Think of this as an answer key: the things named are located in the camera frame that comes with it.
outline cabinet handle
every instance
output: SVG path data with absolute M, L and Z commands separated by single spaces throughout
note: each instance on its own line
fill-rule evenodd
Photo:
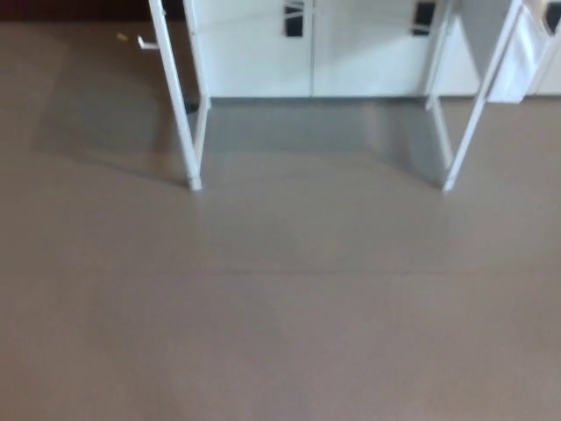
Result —
M 284 32 L 287 38 L 304 36 L 304 2 L 291 1 L 284 6 Z

